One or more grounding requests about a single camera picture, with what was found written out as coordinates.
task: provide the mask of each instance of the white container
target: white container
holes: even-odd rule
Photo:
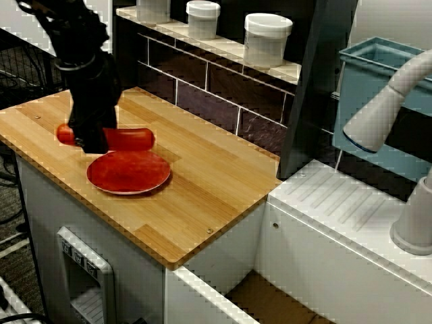
[[[147,24],[166,24],[170,0],[136,0],[136,19]]]
[[[283,62],[292,21],[271,13],[252,13],[244,21],[244,61],[249,65],[274,68]]]
[[[189,37],[208,41],[216,37],[217,18],[221,6],[210,1],[194,0],[186,5],[189,15]]]

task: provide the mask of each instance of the wooden countertop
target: wooden countertop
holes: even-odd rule
[[[156,137],[152,152],[168,161],[171,176],[152,194],[102,192],[86,177],[100,155],[86,155],[55,136],[71,108],[70,93],[64,91],[4,109],[0,140],[171,270],[234,226],[281,183],[275,177],[278,156],[133,88],[123,92],[116,107],[118,128],[151,129]]]

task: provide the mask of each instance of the black robotic arm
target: black robotic arm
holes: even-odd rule
[[[115,105],[122,88],[112,55],[101,47],[106,25],[83,0],[16,0],[49,35],[74,105],[68,126],[85,153],[105,154],[103,128],[116,128]]]

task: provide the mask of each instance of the white faucet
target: white faucet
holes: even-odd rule
[[[429,74],[432,50],[413,57],[393,75],[387,86],[345,125],[346,138],[360,149],[376,153],[392,130],[405,97]],[[418,181],[390,236],[406,252],[432,254],[432,169]]]

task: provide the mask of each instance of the wire rack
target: wire rack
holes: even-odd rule
[[[66,89],[55,57],[0,29],[0,110]]]

